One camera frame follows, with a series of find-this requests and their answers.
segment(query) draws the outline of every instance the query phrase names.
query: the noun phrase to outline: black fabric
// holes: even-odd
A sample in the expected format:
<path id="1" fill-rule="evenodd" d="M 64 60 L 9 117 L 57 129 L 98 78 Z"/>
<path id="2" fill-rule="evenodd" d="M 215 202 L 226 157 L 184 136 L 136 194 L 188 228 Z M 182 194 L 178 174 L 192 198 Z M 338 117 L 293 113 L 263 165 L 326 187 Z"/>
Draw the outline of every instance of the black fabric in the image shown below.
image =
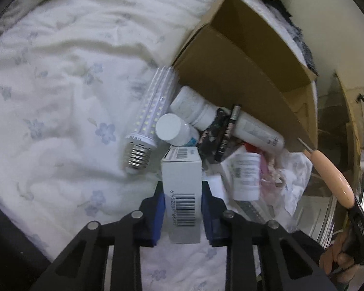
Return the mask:
<path id="1" fill-rule="evenodd" d="M 25 291 L 50 265 L 0 210 L 0 291 Z"/>

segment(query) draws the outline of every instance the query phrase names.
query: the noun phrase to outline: metal screw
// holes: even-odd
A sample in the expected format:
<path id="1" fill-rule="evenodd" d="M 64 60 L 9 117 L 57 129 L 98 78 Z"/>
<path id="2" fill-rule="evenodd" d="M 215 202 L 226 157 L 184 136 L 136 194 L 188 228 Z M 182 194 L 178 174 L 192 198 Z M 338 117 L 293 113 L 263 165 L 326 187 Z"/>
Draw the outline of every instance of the metal screw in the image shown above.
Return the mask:
<path id="1" fill-rule="evenodd" d="M 232 210 L 225 210 L 222 215 L 227 219 L 231 219 L 234 217 L 234 212 Z"/>
<path id="2" fill-rule="evenodd" d="M 269 227 L 271 227 L 272 229 L 274 229 L 274 230 L 276 230 L 277 228 L 279 228 L 279 223 L 277 222 L 277 221 L 275 221 L 275 220 L 269 220 L 268 222 L 267 222 L 267 225 L 269 226 Z"/>
<path id="3" fill-rule="evenodd" d="M 140 219 L 142 216 L 143 213 L 140 210 L 135 210 L 134 212 L 131 213 L 131 217 L 133 217 L 134 219 Z"/>
<path id="4" fill-rule="evenodd" d="M 99 223 L 96 221 L 92 221 L 88 223 L 88 229 L 89 230 L 95 230 L 96 228 L 99 227 Z"/>

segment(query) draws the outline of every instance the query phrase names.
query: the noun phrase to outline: white box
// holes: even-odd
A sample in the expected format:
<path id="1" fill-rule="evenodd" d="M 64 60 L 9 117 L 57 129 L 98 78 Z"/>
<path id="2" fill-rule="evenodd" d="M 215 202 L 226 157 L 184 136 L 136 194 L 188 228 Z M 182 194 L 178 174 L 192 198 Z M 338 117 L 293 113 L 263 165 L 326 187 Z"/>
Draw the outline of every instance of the white box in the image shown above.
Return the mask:
<path id="1" fill-rule="evenodd" d="M 202 161 L 195 146 L 172 146 L 162 159 L 170 241 L 201 241 Z"/>

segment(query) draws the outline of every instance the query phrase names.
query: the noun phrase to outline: cardboard box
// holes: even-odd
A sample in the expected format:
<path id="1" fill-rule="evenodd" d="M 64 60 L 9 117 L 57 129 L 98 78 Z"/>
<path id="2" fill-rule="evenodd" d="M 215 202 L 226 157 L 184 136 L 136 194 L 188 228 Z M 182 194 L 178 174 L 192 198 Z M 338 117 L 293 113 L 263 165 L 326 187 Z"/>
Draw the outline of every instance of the cardboard box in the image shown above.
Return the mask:
<path id="1" fill-rule="evenodd" d="M 195 146 L 172 146 L 162 159 L 171 243 L 201 241 L 202 161 Z"/>
<path id="2" fill-rule="evenodd" d="M 303 66 L 265 20 L 241 0 L 216 0 L 174 61 L 181 85 L 217 106 L 242 109 L 278 131 L 286 148 L 317 147 L 316 106 Z"/>

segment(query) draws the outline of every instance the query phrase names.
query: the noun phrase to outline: barcode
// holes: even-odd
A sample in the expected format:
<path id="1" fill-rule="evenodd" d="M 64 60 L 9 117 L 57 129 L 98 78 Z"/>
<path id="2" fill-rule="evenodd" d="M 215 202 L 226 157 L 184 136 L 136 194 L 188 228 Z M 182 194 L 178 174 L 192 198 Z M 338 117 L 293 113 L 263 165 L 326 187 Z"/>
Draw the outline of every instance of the barcode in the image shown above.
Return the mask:
<path id="1" fill-rule="evenodd" d="M 195 225 L 194 194 L 175 194 L 175 213 L 177 226 Z"/>
<path id="2" fill-rule="evenodd" d="M 180 148 L 177 153 L 177 159 L 186 159 L 187 158 L 187 149 Z"/>

